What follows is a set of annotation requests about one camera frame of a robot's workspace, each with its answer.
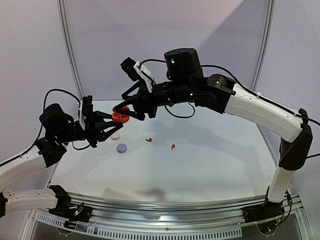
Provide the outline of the red charging case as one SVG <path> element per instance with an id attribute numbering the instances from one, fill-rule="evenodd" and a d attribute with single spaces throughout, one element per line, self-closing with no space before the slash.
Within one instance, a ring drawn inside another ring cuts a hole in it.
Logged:
<path id="1" fill-rule="evenodd" d="M 129 115 L 125 115 L 125 114 L 116 112 L 115 107 L 112 109 L 112 111 L 113 111 L 113 113 L 111 115 L 111 119 L 114 123 L 124 124 L 130 120 Z"/>

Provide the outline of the pink charging case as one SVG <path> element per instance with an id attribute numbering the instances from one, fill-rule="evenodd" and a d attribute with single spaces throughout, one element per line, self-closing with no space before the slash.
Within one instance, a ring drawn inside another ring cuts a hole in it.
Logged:
<path id="1" fill-rule="evenodd" d="M 112 135 L 110 136 L 110 138 L 111 138 L 113 141 L 117 141 L 117 140 L 119 140 L 119 139 L 121 138 L 121 134 L 120 134 L 119 132 L 116 132 L 116 133 L 112 134 Z"/>

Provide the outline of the purple charging case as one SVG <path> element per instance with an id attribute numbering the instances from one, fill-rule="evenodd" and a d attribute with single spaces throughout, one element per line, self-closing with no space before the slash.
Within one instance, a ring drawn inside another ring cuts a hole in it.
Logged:
<path id="1" fill-rule="evenodd" d="M 128 147 L 125 143 L 120 143 L 117 145 L 116 150 L 118 153 L 125 153 L 128 150 Z"/>

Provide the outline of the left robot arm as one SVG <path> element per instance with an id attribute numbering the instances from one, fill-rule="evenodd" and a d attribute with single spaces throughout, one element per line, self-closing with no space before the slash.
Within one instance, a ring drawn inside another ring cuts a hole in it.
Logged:
<path id="1" fill-rule="evenodd" d="M 104 142 L 129 120 L 128 107 L 115 107 L 111 114 L 94 111 L 92 103 L 81 102 L 79 120 L 65 113 L 61 106 L 47 106 L 39 117 L 44 137 L 25 151 L 0 164 L 0 215 L 48 209 L 49 213 L 71 221 L 88 222 L 92 208 L 83 203 L 73 205 L 70 195 L 60 186 L 43 189 L 13 190 L 9 185 L 38 170 L 58 163 L 67 152 L 68 143 L 87 141 L 92 148 Z"/>

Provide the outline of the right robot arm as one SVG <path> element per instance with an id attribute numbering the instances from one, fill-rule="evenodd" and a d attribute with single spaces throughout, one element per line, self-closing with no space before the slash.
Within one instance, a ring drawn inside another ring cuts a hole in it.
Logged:
<path id="1" fill-rule="evenodd" d="M 295 172 L 305 164 L 313 141 L 307 112 L 290 110 L 259 95 L 229 71 L 225 75 L 205 77 L 194 48 L 173 49 L 164 54 L 167 81 L 156 83 L 143 61 L 126 58 L 121 69 L 134 82 L 122 94 L 117 112 L 144 120 L 154 118 L 158 107 L 193 103 L 220 114 L 237 116 L 262 126 L 280 136 L 279 162 L 265 201 L 259 206 L 262 218 L 278 210 Z"/>

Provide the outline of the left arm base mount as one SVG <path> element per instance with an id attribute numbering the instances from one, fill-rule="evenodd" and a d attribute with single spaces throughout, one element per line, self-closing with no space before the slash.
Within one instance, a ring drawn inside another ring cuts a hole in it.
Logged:
<path id="1" fill-rule="evenodd" d="M 84 202 L 80 204 L 68 203 L 65 206 L 57 206 L 56 208 L 49 209 L 48 212 L 52 215 L 68 219 L 69 222 L 88 223 L 93 208 Z"/>

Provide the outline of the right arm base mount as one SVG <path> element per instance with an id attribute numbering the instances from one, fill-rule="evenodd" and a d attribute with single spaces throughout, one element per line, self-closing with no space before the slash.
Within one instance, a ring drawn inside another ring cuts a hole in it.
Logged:
<path id="1" fill-rule="evenodd" d="M 242 216 L 245 223 L 258 222 L 282 216 L 285 209 L 282 203 L 264 202 L 242 208 Z"/>

